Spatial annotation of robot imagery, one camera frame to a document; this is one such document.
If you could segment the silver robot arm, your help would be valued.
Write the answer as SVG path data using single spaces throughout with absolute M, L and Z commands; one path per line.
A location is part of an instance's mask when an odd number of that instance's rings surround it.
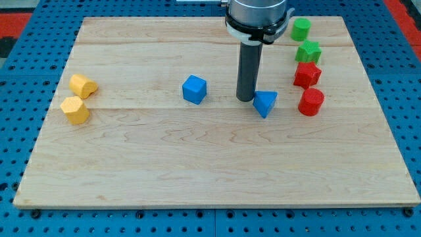
M 253 100 L 263 45 L 284 34 L 295 9 L 287 0 L 176 0 L 179 4 L 213 4 L 225 9 L 228 33 L 240 41 L 236 97 Z

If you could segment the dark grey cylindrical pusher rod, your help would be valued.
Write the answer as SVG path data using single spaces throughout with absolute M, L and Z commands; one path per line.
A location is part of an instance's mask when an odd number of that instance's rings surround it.
M 262 44 L 240 44 L 236 97 L 243 102 L 253 100 L 260 67 Z

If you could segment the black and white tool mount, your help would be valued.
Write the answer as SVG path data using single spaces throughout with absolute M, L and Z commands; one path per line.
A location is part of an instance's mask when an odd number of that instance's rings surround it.
M 249 26 L 235 20 L 226 10 L 225 23 L 228 33 L 241 43 L 256 46 L 261 43 L 273 44 L 287 30 L 289 20 L 295 12 L 288 9 L 279 21 L 268 26 Z

